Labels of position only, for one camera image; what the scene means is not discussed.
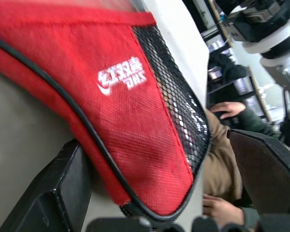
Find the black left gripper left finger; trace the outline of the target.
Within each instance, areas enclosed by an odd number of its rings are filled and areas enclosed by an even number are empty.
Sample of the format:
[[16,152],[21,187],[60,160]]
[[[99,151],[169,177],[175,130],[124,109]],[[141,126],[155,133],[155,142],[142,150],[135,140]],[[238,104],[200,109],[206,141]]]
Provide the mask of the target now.
[[91,197],[87,156],[77,140],[32,180],[1,232],[79,232]]

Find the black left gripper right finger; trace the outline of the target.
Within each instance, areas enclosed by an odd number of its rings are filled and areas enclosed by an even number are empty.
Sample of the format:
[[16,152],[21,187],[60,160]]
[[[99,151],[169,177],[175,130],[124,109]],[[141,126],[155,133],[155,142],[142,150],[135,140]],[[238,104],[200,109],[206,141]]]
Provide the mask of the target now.
[[290,213],[290,151],[276,138],[230,129],[243,185],[259,214]]

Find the person's bare hand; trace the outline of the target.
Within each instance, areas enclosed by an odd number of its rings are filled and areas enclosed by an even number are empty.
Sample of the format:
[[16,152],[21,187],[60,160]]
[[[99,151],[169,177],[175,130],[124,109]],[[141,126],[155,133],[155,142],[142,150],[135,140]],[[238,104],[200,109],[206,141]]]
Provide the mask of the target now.
[[220,119],[234,117],[246,109],[246,106],[241,102],[220,102],[215,104],[210,111],[212,113],[221,112]]
[[203,215],[212,217],[219,226],[230,223],[245,226],[243,210],[219,197],[203,195]]

